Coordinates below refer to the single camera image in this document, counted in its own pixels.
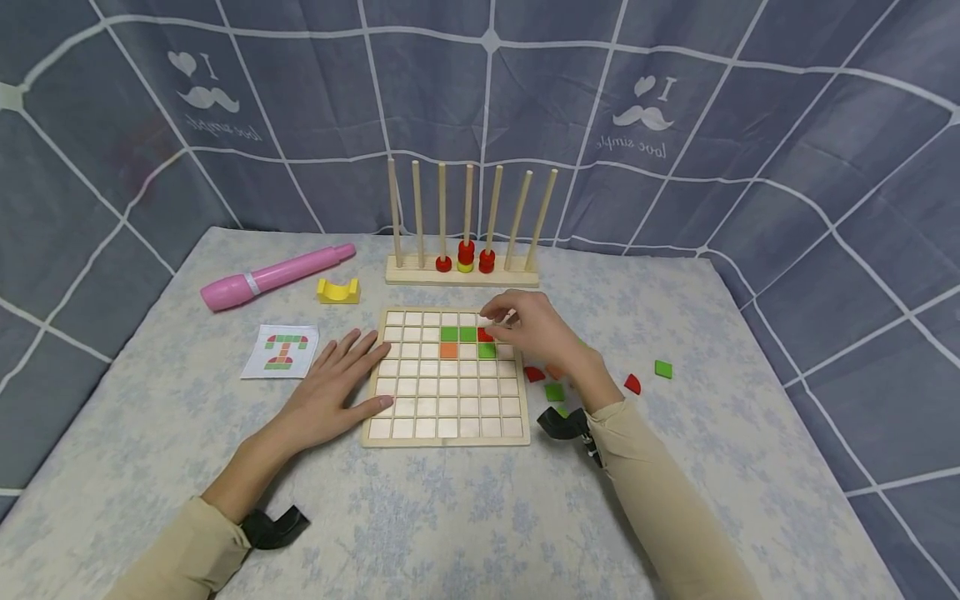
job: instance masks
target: left hand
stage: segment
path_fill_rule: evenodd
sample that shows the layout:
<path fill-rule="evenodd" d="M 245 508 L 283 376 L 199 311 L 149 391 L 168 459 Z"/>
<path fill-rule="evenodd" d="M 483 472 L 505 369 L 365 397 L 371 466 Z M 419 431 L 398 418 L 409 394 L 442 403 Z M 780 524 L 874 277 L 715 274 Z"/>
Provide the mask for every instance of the left hand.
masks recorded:
<path fill-rule="evenodd" d="M 327 343 L 290 399 L 264 427 L 265 433 L 276 434 L 290 455 L 329 442 L 394 403 L 390 396 L 377 396 L 344 406 L 350 392 L 390 350 L 389 342 L 371 350 L 376 331 L 357 343 L 359 338 L 360 330 L 353 329 L 339 343 Z"/>

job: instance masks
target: yellow arch block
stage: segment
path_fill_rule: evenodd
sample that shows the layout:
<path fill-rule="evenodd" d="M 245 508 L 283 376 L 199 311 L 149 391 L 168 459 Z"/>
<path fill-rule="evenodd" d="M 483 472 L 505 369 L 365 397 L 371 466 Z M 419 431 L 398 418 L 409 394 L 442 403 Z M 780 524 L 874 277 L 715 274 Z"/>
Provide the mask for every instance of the yellow arch block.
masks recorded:
<path fill-rule="evenodd" d="M 347 285 L 321 279 L 317 283 L 317 299 L 320 304 L 357 304 L 360 302 L 360 279 L 354 277 Z"/>

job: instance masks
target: sleeve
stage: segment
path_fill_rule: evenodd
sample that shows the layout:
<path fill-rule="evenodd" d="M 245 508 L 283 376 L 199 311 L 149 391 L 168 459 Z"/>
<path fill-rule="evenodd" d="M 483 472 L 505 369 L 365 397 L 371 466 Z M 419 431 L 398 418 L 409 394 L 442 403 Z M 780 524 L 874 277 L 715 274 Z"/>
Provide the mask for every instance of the sleeve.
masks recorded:
<path fill-rule="evenodd" d="M 206 600 L 229 581 L 249 550 L 240 527 L 193 498 L 106 600 Z"/>
<path fill-rule="evenodd" d="M 636 536 L 671 600 L 755 600 L 756 584 L 666 446 L 626 402 L 588 416 Z"/>

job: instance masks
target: heart logo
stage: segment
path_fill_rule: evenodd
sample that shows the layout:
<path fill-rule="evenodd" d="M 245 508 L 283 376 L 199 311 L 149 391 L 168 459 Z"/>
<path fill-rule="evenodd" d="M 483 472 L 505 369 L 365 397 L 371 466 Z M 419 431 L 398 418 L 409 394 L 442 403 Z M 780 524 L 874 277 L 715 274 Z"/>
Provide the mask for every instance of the heart logo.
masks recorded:
<path fill-rule="evenodd" d="M 167 58 L 170 59 L 170 62 L 187 77 L 193 75 L 193 72 L 197 70 L 197 62 L 193 59 L 193 57 L 190 56 L 190 53 L 188 52 L 181 52 L 179 54 L 175 52 L 168 52 Z"/>
<path fill-rule="evenodd" d="M 640 79 L 636 80 L 636 84 L 634 84 L 634 95 L 637 96 L 637 98 L 639 98 L 643 94 L 653 89 L 654 85 L 656 84 L 657 84 L 657 78 L 654 77 L 653 75 L 650 75 L 648 77 L 641 77 Z"/>

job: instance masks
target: pink cylinder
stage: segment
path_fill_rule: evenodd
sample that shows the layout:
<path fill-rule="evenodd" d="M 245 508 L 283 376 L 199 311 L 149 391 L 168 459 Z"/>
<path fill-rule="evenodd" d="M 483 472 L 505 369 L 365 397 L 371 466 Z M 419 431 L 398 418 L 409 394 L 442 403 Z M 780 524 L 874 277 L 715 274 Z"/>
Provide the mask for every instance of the pink cylinder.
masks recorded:
<path fill-rule="evenodd" d="M 200 295 L 213 312 L 231 308 L 281 285 L 339 265 L 356 254 L 353 244 L 330 246 L 284 260 L 252 273 L 224 277 L 206 285 Z"/>

